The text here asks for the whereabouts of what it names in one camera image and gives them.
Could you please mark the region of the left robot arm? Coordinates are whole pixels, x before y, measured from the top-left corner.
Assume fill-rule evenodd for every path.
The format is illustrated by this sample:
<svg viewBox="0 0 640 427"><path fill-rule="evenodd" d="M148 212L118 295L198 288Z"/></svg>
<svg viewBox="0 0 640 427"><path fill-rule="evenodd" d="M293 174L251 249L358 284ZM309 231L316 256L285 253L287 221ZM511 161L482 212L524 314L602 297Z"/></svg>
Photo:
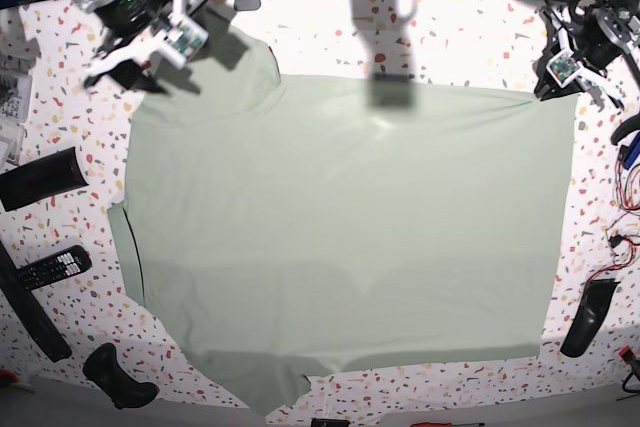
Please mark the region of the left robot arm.
<svg viewBox="0 0 640 427"><path fill-rule="evenodd" d="M608 78L608 66L621 58L639 80L639 0L544 0L540 17L547 43L534 64L534 94L547 101L590 94L598 105L608 98L623 109L624 92Z"/></svg>

